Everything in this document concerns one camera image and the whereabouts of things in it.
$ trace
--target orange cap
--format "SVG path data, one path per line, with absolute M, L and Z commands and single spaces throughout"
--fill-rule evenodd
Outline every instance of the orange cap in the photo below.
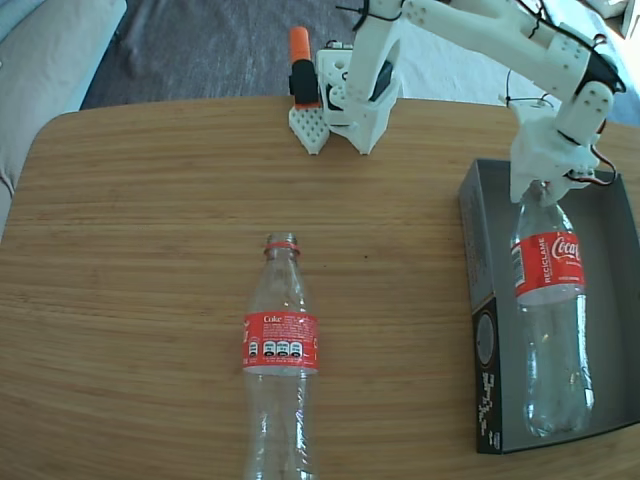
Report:
M 289 50 L 291 64 L 298 60 L 311 60 L 309 32 L 304 27 L 293 27 L 289 30 Z

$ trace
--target black box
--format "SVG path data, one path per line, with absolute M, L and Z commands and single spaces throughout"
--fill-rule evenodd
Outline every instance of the black box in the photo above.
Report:
M 518 324 L 509 162 L 476 160 L 460 187 L 476 364 L 477 450 L 503 454 L 640 422 L 640 244 L 622 178 L 569 192 L 560 205 L 580 239 L 587 354 L 595 404 L 579 433 L 538 438 L 524 417 L 526 348 Z

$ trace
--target plastic bottle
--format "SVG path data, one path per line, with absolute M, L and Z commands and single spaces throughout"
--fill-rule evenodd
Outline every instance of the plastic bottle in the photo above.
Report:
M 272 234 L 245 317 L 243 366 L 252 445 L 245 480 L 315 480 L 310 437 L 317 320 L 298 270 L 296 238 Z
M 540 437 L 580 431 L 594 405 L 582 259 L 569 218 L 538 181 L 522 197 L 511 246 L 526 335 L 527 427 Z

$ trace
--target red bottle label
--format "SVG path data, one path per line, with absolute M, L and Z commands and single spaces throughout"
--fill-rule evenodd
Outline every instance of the red bottle label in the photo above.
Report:
M 318 321 L 306 313 L 260 312 L 244 319 L 243 367 L 318 368 Z
M 531 235 L 511 249 L 516 296 L 536 288 L 573 283 L 584 285 L 578 237 L 573 233 Z

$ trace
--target couch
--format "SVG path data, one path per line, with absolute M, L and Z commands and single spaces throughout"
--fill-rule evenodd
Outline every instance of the couch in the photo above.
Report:
M 29 148 L 79 110 L 126 0 L 0 0 L 0 238 Z

